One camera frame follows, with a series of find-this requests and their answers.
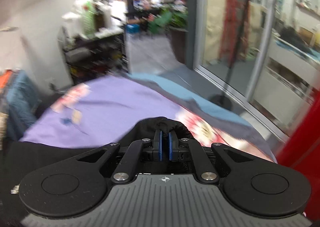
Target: black circular cover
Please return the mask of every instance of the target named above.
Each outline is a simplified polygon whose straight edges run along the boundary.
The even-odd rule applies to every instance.
[[[60,218],[89,210],[101,201],[106,191],[99,170],[92,163],[76,160],[33,171],[19,186],[19,196],[29,210]]]
[[[264,216],[301,212],[311,194],[301,173],[263,159],[237,163],[225,178],[223,190],[239,208]]]

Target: red object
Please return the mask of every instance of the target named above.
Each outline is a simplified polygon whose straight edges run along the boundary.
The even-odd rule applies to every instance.
[[[311,220],[320,219],[320,93],[276,158],[309,179],[312,191],[305,212]]]
[[[229,62],[232,62],[232,54],[236,45],[238,36],[238,29],[242,20],[242,14],[244,11],[244,3],[246,0],[227,0],[226,2],[226,13],[223,25],[223,33],[220,43],[219,60],[223,55],[229,55]],[[248,22],[249,22],[249,10],[245,17],[246,25],[244,26],[243,35],[243,50],[247,49],[248,45]]]

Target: red ladder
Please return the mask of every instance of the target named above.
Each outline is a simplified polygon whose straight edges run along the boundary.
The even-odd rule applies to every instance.
[[[239,25],[242,20],[241,15],[244,11],[244,3],[245,0],[227,0],[219,60],[221,60],[224,55],[228,55],[229,63],[232,62],[232,54],[238,36]],[[249,10],[247,11],[244,21],[242,51],[246,54],[248,47]]]

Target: tiled floor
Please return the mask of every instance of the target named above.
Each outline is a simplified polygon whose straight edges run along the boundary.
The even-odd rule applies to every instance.
[[[127,53],[133,73],[156,74],[169,79],[184,88],[210,100],[221,90],[197,72],[179,63],[171,50],[169,40],[164,35],[128,36]],[[247,120],[267,141],[275,153],[283,144],[263,124],[248,113],[238,103],[232,101],[232,112]]]

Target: gray floor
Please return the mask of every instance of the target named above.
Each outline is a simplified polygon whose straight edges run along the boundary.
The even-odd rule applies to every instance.
[[[164,35],[157,35],[153,38],[150,36],[142,36],[140,39],[137,35],[129,35],[127,41],[127,54],[132,73],[149,73],[159,75],[181,85],[207,100],[210,100],[210,98],[215,94],[221,93],[221,90],[214,84],[197,72],[188,69],[185,65],[179,63],[175,59],[169,40]],[[236,90],[240,92],[245,91],[251,70],[253,69],[253,64],[254,61],[239,62],[236,64],[234,72],[238,76],[233,77],[231,80],[231,83],[234,84],[233,86],[235,86]],[[215,64],[209,69],[213,69],[213,71],[216,72],[216,75],[219,73],[221,78],[225,78],[225,66],[223,67],[221,64]],[[232,102],[232,112],[240,116],[243,114],[248,116],[248,113],[242,108],[242,106],[234,101]],[[258,122],[259,125],[255,126],[253,121],[254,120],[250,120],[249,122],[259,131],[259,128],[263,125]],[[274,153],[283,145],[282,142],[280,142],[272,133],[267,134],[265,139]]]
[[[236,61],[234,64],[229,85],[241,94],[245,94],[247,90],[254,63],[255,60],[249,60]],[[219,63],[206,65],[205,68],[220,79],[225,80],[228,72],[228,63],[221,61]]]

